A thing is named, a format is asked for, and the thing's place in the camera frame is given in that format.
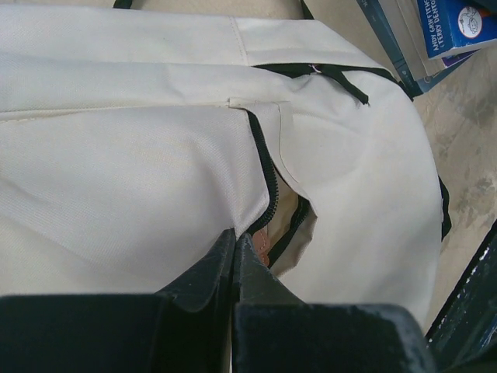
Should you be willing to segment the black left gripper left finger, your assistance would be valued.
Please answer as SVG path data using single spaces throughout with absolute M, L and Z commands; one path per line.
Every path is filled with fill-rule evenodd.
M 226 372 L 235 234 L 154 294 L 1 299 L 3 372 Z

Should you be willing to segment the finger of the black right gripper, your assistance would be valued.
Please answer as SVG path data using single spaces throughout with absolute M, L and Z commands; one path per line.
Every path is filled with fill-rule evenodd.
M 496 225 L 481 242 L 426 339 L 440 372 L 473 362 L 496 371 Z

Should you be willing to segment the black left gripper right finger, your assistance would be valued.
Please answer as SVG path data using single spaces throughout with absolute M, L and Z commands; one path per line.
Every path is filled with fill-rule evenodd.
M 385 304 L 308 304 L 257 257 L 235 247 L 239 300 L 232 316 L 234 372 L 435 372 L 418 323 Z

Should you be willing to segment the brown leather wallet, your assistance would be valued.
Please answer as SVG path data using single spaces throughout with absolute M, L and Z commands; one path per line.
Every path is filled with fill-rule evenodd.
M 261 261 L 266 267 L 269 266 L 269 251 L 271 249 L 271 243 L 269 236 L 267 235 L 267 230 L 262 228 L 252 235 L 252 241 L 254 245 L 254 250 Z

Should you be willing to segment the beige canvas backpack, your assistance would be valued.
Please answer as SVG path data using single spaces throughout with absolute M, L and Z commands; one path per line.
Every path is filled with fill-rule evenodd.
M 301 301 L 420 328 L 442 203 L 411 99 L 317 20 L 1 7 L 1 299 L 154 294 L 265 228 Z

